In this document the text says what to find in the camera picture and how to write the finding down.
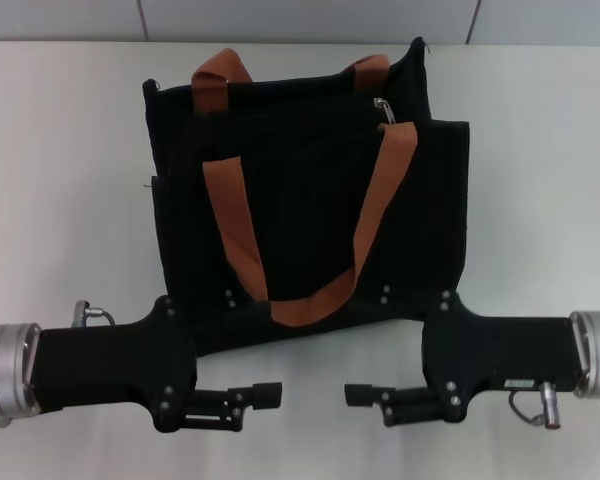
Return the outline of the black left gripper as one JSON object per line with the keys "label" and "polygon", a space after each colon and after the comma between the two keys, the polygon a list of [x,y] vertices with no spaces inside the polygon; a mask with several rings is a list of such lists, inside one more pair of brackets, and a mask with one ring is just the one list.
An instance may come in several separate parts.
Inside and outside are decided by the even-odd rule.
{"label": "black left gripper", "polygon": [[[255,330],[271,322],[266,303],[228,287],[199,292],[189,311],[205,332]],[[281,406],[281,382],[193,391],[196,379],[191,329],[173,301],[162,296],[135,323],[42,331],[31,388],[43,413],[135,403],[149,411],[162,433],[180,428],[240,432],[247,409]]]}

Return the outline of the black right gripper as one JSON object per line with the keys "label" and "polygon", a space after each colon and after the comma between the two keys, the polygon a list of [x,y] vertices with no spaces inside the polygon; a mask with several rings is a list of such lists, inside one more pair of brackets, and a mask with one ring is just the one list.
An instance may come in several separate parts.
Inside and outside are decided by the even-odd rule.
{"label": "black right gripper", "polygon": [[422,361],[428,388],[345,384],[349,407],[377,405],[386,427],[459,423],[481,392],[538,391],[543,383],[556,392],[571,392],[582,376],[572,322],[566,317],[479,316],[449,291],[436,298],[427,316],[428,311],[427,290],[385,284],[356,295],[360,323],[425,321]]}

